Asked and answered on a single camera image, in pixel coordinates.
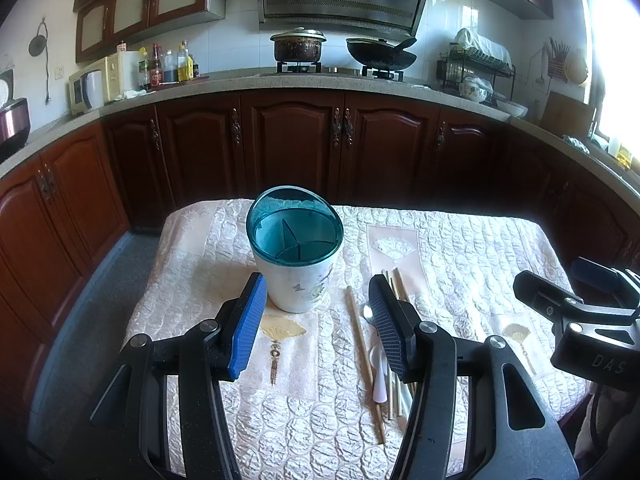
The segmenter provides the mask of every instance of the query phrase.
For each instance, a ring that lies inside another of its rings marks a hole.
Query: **white tablecloth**
[[[169,216],[127,340],[140,332],[153,339],[183,334],[238,297],[256,270],[245,229],[251,203],[201,202]],[[538,225],[442,212],[335,209],[344,244],[321,304],[306,314],[287,314],[268,303],[247,370],[235,383],[222,383],[243,478],[388,477],[401,424],[386,421],[387,444],[377,444],[345,298],[351,285],[362,306],[370,277],[381,269],[398,267],[420,316],[452,335],[478,341],[505,336],[557,418],[580,401],[585,381],[549,363],[551,323],[517,301],[511,288],[516,274],[529,269],[570,290]],[[362,322],[370,343],[372,328]],[[280,349],[275,377],[274,344]],[[170,377],[168,383],[172,468],[184,474],[177,381]],[[465,378],[458,386],[450,472],[462,468],[466,436]]]

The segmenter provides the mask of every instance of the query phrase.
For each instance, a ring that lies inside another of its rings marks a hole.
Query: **cutting board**
[[[558,92],[551,92],[542,114],[540,128],[560,138],[568,135],[585,142],[592,118],[593,107]]]

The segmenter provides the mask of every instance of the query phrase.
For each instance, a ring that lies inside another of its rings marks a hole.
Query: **metal screw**
[[[505,346],[507,346],[507,342],[499,335],[492,335],[489,338],[489,344],[494,348],[504,348]]]
[[[214,332],[218,327],[219,324],[215,319],[205,319],[200,322],[200,330],[203,332]]]
[[[427,334],[433,334],[438,331],[438,326],[432,321],[421,321],[418,328]]]
[[[136,334],[129,340],[129,343],[133,348],[140,348],[141,346],[146,345],[146,335]]]

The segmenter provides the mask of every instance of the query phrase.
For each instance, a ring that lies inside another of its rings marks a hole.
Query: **stove burner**
[[[315,66],[316,70],[314,72],[311,71],[311,67]],[[283,62],[283,61],[279,61],[277,63],[277,69],[276,72],[278,73],[299,73],[299,74],[313,74],[313,73],[320,73],[322,69],[322,64],[320,62],[317,63],[309,63],[309,64],[302,64],[302,63],[297,63],[297,64],[292,64],[287,66],[287,63]]]
[[[389,70],[373,70],[372,67],[370,66],[362,67],[362,75],[366,76],[367,73],[369,73],[369,70],[371,70],[373,77],[376,79],[387,79],[389,81],[402,81],[402,79],[404,78],[404,72],[402,72],[401,70],[397,72],[390,72]]]

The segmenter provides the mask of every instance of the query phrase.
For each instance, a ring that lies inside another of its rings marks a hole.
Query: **microwave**
[[[103,57],[69,77],[71,112],[82,114],[115,101],[130,90],[139,90],[137,50]]]

